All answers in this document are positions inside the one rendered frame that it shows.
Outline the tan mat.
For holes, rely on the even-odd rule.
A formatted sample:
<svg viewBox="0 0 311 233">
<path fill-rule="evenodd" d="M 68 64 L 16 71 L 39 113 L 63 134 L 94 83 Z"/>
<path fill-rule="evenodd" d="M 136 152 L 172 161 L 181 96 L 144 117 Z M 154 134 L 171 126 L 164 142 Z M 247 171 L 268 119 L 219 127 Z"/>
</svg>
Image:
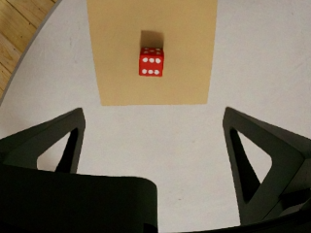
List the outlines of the tan mat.
<svg viewBox="0 0 311 233">
<path fill-rule="evenodd" d="M 101 106 L 207 105 L 218 0 L 86 0 Z M 162 77 L 139 75 L 163 49 Z"/>
</svg>

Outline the red die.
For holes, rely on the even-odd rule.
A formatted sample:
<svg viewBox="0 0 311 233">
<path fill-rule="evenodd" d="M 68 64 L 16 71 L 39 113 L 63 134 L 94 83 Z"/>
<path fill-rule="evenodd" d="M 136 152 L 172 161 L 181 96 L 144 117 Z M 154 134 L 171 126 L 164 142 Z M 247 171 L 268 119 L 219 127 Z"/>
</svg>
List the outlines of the red die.
<svg viewBox="0 0 311 233">
<path fill-rule="evenodd" d="M 139 58 L 139 75 L 162 77 L 163 61 L 163 49 L 141 48 Z"/>
</svg>

